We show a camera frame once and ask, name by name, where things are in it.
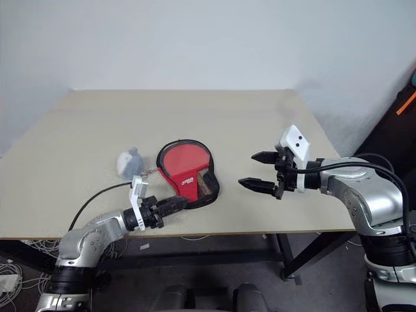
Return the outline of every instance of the table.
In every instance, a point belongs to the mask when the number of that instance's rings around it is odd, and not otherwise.
[[[292,90],[71,92],[3,157],[0,237],[63,236],[91,195],[122,182],[115,165],[122,151],[136,146],[145,165],[152,168],[158,151],[179,138],[199,140],[211,150],[221,186],[218,199],[209,206],[169,216],[162,229],[132,236],[352,231],[344,205],[335,198],[317,191],[286,192],[277,201],[237,183],[243,177],[275,181],[273,167],[250,156],[272,151],[291,124],[311,143],[312,158],[338,156]],[[128,188],[114,189],[94,200],[76,226],[127,207]]]

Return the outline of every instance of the metal bracket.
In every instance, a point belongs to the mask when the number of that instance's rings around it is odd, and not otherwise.
[[[148,180],[140,175],[135,175],[131,182],[130,203],[137,219],[138,228],[141,231],[144,231],[146,227],[140,209],[138,208],[137,201],[139,198],[144,198],[148,185]]]
[[[285,148],[289,148],[294,154],[293,162],[297,169],[305,169],[309,160],[310,143],[305,136],[299,131],[297,126],[291,125],[281,135],[279,142],[275,145],[278,152],[283,154]],[[296,190],[305,192],[305,175],[298,174],[296,181]]]

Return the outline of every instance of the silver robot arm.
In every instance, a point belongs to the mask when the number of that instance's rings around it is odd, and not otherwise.
[[[131,193],[133,199],[140,195],[134,186]],[[67,232],[60,242],[48,290],[41,295],[35,311],[90,311],[90,290],[105,248],[135,229],[163,227],[163,217],[186,205],[187,199],[179,196],[162,201],[154,196],[143,198],[140,207],[136,203],[124,211],[102,214],[81,229]]]
[[[253,159],[273,164],[278,184],[256,178],[239,180],[244,187],[281,199],[283,192],[319,189],[341,200],[365,250],[367,311],[415,311],[416,260],[410,250],[399,188],[367,161],[349,157],[310,161],[309,142],[294,125],[282,135],[275,152],[256,153]],[[328,165],[354,166],[321,170]]]

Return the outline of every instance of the gray floor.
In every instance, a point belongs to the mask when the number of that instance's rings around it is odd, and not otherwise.
[[[314,233],[289,235],[294,253],[315,237]],[[149,248],[140,250],[140,246],[147,243]],[[119,250],[123,250],[124,246],[123,241],[117,244]],[[181,238],[131,239],[126,254],[266,247],[267,242],[260,235],[207,237],[193,242]],[[278,277],[279,267],[271,263],[254,263],[112,271],[107,292],[94,295],[93,311],[147,311],[158,292],[178,283],[190,288],[227,287],[227,296],[197,297],[196,301],[197,307],[227,308],[231,305],[233,289],[244,282],[254,283],[263,292],[270,308],[278,312],[365,311],[363,279],[366,270],[362,248],[351,244],[338,248],[322,261],[302,271],[303,285],[300,286],[293,281],[281,281]],[[25,268],[24,271],[25,279],[38,276],[33,270]],[[38,297],[37,289],[22,291],[15,300],[17,310],[34,311]],[[1,311],[13,310],[12,306],[8,306]]]

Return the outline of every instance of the white label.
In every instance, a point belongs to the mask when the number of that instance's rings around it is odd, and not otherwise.
[[[190,177],[189,179],[183,180],[181,184],[182,185],[185,185],[185,184],[192,183],[193,181],[194,181],[194,178],[193,177]]]

